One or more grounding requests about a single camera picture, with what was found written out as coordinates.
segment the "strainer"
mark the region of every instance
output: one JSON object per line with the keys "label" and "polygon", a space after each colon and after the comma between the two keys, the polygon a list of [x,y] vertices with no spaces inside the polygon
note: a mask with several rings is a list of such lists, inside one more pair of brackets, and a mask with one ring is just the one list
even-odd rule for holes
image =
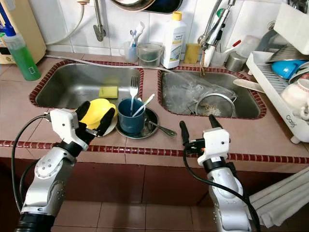
{"label": "strainer", "polygon": [[236,96],[229,98],[221,93],[206,94],[197,102],[195,112],[200,116],[213,114],[218,117],[236,117],[234,105],[236,98]]}

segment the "countertop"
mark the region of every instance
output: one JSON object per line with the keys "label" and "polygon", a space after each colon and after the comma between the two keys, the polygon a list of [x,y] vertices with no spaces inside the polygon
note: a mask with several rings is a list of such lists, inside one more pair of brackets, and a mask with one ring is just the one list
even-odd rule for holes
{"label": "countertop", "polygon": [[[50,52],[51,55],[67,56],[85,60],[124,62],[121,57]],[[43,58],[38,63],[42,78],[60,59]],[[17,133],[31,118],[49,111],[36,107],[29,101],[30,92],[40,80],[27,82],[15,65],[1,65],[0,74],[0,156],[9,157],[12,141]],[[129,139],[116,130],[102,138],[95,138],[92,148],[82,152],[78,160],[83,162],[132,163],[145,165],[183,166],[183,149],[179,121],[186,122],[190,138],[201,138],[202,131],[209,129],[207,117],[180,116],[165,110],[158,102],[158,70],[144,69],[142,98],[147,99],[152,93],[154,100],[148,105],[159,117],[160,124],[178,133],[171,138],[157,131],[152,137],[142,140]],[[276,112],[266,95],[260,94],[267,112],[262,118],[234,119],[219,118],[221,125],[230,133],[229,157],[237,170],[297,172],[309,162],[309,144],[297,145],[290,141],[291,132],[280,115]],[[28,142],[17,149],[17,157],[37,159],[46,153],[48,146],[40,143],[59,142],[59,137],[52,131],[46,120],[33,123],[22,135],[20,141]],[[196,158],[189,158],[193,167],[197,167]]]}

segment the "faucet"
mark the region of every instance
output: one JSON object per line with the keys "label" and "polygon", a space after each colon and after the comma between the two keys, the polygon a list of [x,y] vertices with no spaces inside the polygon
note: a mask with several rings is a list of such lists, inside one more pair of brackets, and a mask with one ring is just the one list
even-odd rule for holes
{"label": "faucet", "polygon": [[106,35],[106,32],[103,29],[103,25],[101,22],[101,15],[100,15],[100,8],[98,6],[98,0],[94,0],[94,2],[95,2],[95,10],[96,10],[98,25],[93,25],[93,30],[95,30],[97,40],[103,41],[103,38]]}
{"label": "faucet", "polygon": [[219,18],[215,21],[215,16],[217,11],[219,10],[219,6],[222,0],[216,1],[215,6],[211,12],[210,19],[206,25],[205,32],[197,40],[202,50],[207,50],[209,45],[216,46],[221,40],[226,19],[230,12],[230,8],[235,5],[235,1],[236,0],[228,0],[228,7],[226,9],[223,9]]}

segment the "fork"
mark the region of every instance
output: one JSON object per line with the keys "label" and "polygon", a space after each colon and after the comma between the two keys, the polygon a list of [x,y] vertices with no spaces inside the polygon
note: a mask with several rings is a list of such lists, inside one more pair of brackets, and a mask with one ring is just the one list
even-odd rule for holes
{"label": "fork", "polygon": [[133,101],[134,97],[137,95],[139,91],[139,78],[137,76],[133,76],[131,78],[131,86],[130,86],[130,95],[131,95],[131,116],[133,113]]}

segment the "sink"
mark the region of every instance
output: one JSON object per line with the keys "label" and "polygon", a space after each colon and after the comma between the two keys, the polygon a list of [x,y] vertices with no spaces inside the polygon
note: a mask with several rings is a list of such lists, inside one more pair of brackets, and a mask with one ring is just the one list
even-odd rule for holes
{"label": "sink", "polygon": [[[178,73],[186,72],[190,73],[197,78],[203,78],[212,84],[217,84],[219,86],[225,87],[229,90],[234,91],[237,94],[237,99],[234,102],[235,110],[237,118],[261,118],[266,113],[266,107],[262,102],[260,96],[255,91],[251,91],[233,84],[235,79],[246,79],[246,77],[240,73],[235,72],[205,72],[204,77],[199,77],[199,72],[192,72],[192,71],[177,71]],[[168,111],[175,114],[180,114],[179,112],[173,112],[173,108],[169,107],[167,102],[170,101],[169,96],[166,96],[164,92],[164,84],[169,81],[167,78],[167,73],[162,72],[159,76],[159,93],[161,96],[159,97],[159,103]],[[184,82],[181,78],[177,78],[177,81],[173,80],[173,86],[178,87]],[[195,110],[195,104],[190,106],[191,110]],[[184,109],[181,115],[190,115],[190,109]]]}
{"label": "sink", "polygon": [[71,63],[60,66],[35,97],[35,105],[46,108],[74,109],[84,101],[98,98],[102,86],[118,86],[118,99],[130,97],[131,77],[141,74],[133,68],[109,68],[89,64]]}

